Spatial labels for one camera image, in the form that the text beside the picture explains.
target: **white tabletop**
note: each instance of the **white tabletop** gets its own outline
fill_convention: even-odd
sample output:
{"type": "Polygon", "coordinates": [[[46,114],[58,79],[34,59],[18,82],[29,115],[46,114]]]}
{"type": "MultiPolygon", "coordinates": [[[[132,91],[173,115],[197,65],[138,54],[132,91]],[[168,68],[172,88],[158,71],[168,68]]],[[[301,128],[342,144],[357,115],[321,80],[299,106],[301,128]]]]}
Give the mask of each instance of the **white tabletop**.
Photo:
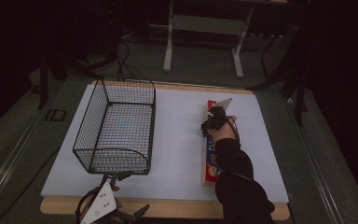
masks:
{"type": "MultiPolygon", "coordinates": [[[[102,175],[86,172],[72,151],[92,93],[88,85],[50,171],[41,195],[83,196],[98,186],[102,175]]],[[[156,89],[156,123],[149,175],[117,182],[122,198],[216,201],[214,187],[201,184],[203,141],[200,125],[208,100],[233,97],[228,115],[237,116],[241,147],[251,158],[255,180],[273,203],[288,203],[281,172],[254,95],[156,89]]]]}

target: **red box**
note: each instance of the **red box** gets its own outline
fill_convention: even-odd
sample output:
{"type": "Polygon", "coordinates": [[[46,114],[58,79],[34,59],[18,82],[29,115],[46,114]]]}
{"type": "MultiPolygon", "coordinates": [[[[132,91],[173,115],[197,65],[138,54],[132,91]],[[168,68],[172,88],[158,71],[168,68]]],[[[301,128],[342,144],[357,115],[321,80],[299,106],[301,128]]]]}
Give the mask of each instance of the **red box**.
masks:
{"type": "MultiPolygon", "coordinates": [[[[216,101],[208,100],[206,105],[205,120],[210,117],[209,112],[216,101]]],[[[203,146],[202,183],[214,185],[220,176],[220,169],[217,165],[217,152],[214,148],[212,137],[208,134],[203,146]]]]}

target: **black cable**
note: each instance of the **black cable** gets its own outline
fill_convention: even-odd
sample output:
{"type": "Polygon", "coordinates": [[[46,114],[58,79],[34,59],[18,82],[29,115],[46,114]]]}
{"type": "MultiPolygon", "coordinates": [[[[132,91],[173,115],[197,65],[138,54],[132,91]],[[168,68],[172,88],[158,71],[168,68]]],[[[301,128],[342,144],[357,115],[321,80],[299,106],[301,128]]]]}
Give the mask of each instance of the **black cable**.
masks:
{"type": "Polygon", "coordinates": [[[43,162],[42,166],[39,168],[39,170],[37,170],[36,174],[34,175],[34,177],[31,179],[31,181],[27,184],[27,186],[25,186],[25,188],[22,190],[22,192],[19,194],[19,196],[17,196],[17,198],[10,204],[10,206],[5,210],[5,212],[0,216],[0,221],[2,220],[2,218],[4,218],[4,216],[10,211],[10,209],[19,201],[19,199],[22,197],[22,195],[25,193],[25,191],[27,191],[28,188],[31,187],[31,185],[34,183],[34,181],[36,180],[37,176],[40,174],[40,172],[43,170],[43,168],[46,166],[46,164],[51,160],[51,158],[53,158],[53,156],[60,151],[60,147],[57,148],[55,151],[53,151],[53,153],[51,153],[51,155],[48,157],[47,160],[45,160],[45,162],[43,162]]]}

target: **wooden table edge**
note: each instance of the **wooden table edge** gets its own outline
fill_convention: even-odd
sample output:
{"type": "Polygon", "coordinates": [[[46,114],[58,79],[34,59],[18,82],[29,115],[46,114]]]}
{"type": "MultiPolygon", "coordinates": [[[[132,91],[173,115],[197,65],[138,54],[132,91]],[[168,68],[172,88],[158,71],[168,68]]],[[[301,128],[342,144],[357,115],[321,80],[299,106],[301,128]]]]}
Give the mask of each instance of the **wooden table edge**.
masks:
{"type": "MultiPolygon", "coordinates": [[[[75,213],[81,197],[48,196],[44,197],[40,211],[50,215],[71,215],[75,213]]],[[[158,200],[120,198],[124,205],[120,211],[133,214],[138,209],[150,204],[145,217],[165,218],[223,218],[223,207],[216,201],[192,200],[158,200]]],[[[290,217],[287,203],[275,203],[275,211],[271,214],[274,220],[286,220],[290,217]]]]}

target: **dark background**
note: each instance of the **dark background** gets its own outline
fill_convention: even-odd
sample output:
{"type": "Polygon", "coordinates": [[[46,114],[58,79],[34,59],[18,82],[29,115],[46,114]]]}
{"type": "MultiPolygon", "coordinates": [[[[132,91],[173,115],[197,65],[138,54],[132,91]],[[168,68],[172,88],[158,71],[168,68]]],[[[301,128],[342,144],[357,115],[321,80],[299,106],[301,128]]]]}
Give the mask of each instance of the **dark background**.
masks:
{"type": "MultiPolygon", "coordinates": [[[[94,33],[101,31],[106,17],[101,5],[90,7],[89,3],[0,0],[0,118],[32,88],[28,74],[39,67],[40,52],[47,43],[78,59],[95,47],[92,36],[79,36],[93,29],[94,33]]],[[[253,32],[284,32],[281,25],[297,19],[287,11],[272,11],[276,14],[270,8],[255,12],[253,32]]],[[[223,7],[199,12],[227,14],[223,7]]],[[[148,35],[148,23],[166,24],[167,18],[165,0],[130,0],[123,6],[123,21],[143,37],[148,35]]],[[[301,55],[307,87],[358,183],[358,1],[312,2],[293,45],[296,47],[290,52],[295,57],[301,55]]]]}

